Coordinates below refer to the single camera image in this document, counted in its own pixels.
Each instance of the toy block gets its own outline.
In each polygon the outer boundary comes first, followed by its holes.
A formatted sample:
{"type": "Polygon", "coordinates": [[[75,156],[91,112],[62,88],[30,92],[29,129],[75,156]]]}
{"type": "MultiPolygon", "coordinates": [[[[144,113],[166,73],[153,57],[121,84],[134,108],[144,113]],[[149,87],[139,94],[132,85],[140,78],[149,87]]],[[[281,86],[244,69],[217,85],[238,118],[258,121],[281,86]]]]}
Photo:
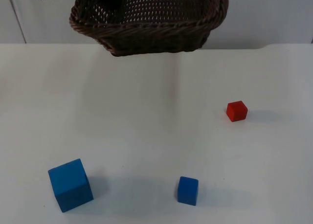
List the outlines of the toy block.
{"type": "Polygon", "coordinates": [[[80,159],[50,169],[48,173],[54,196],[63,213],[93,200],[80,159]]]}
{"type": "Polygon", "coordinates": [[[177,190],[177,201],[180,203],[196,206],[198,186],[199,181],[197,179],[180,177],[177,190]]]}
{"type": "Polygon", "coordinates": [[[242,101],[229,103],[227,105],[226,114],[228,115],[231,122],[244,120],[246,114],[248,113],[248,108],[242,101]]]}

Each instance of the wicker basket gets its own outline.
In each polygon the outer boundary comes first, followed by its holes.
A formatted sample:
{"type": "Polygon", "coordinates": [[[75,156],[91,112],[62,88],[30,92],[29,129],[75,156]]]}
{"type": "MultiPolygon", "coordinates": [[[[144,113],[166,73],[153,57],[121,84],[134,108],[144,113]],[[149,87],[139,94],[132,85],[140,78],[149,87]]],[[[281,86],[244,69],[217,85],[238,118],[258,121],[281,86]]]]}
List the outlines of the wicker basket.
{"type": "Polygon", "coordinates": [[[194,51],[226,17],[228,0],[123,0],[109,10],[100,0],[76,0],[71,27],[114,56],[194,51]]]}

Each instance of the basket rim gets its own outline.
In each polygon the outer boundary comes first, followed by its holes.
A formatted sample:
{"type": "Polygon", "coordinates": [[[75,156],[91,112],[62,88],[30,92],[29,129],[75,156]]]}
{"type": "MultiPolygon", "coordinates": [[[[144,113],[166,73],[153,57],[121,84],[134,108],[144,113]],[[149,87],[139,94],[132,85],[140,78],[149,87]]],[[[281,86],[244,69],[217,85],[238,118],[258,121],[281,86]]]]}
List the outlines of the basket rim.
{"type": "Polygon", "coordinates": [[[220,0],[219,8],[216,8],[215,13],[211,14],[210,16],[206,16],[200,20],[192,20],[192,21],[180,21],[180,22],[161,22],[161,23],[150,23],[150,22],[133,22],[133,23],[90,23],[89,21],[82,20],[78,16],[78,8],[80,7],[81,0],[76,0],[75,5],[71,9],[70,14],[70,24],[71,26],[75,25],[83,25],[84,27],[90,28],[111,28],[111,29],[127,29],[127,28],[180,28],[180,27],[187,27],[187,26],[202,26],[208,25],[215,21],[216,19],[220,19],[220,23],[213,28],[218,27],[227,15],[228,0],[220,0]]]}

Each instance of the small blue block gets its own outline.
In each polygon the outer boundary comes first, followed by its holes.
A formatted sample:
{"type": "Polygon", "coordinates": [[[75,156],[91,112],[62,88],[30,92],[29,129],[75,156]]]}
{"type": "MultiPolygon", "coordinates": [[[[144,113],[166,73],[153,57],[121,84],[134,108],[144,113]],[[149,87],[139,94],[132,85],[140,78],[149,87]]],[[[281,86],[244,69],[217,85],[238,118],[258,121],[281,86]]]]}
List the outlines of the small blue block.
{"type": "Polygon", "coordinates": [[[93,200],[80,159],[50,169],[48,173],[54,196],[63,213],[93,200]]]}
{"type": "Polygon", "coordinates": [[[197,179],[180,177],[177,190],[177,201],[180,203],[196,206],[198,186],[199,181],[197,179]]]}

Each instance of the blue cube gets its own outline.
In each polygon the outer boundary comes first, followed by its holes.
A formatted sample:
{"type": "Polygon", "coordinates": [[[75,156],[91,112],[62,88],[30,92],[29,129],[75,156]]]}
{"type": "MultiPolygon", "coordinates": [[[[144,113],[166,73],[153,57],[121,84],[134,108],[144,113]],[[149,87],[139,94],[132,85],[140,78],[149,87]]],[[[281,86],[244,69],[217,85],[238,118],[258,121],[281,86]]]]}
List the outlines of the blue cube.
{"type": "Polygon", "coordinates": [[[80,159],[48,171],[54,196],[64,213],[93,200],[93,195],[80,159]]]}
{"type": "Polygon", "coordinates": [[[197,179],[180,177],[177,190],[177,201],[180,203],[196,206],[198,186],[199,181],[197,179]]]}

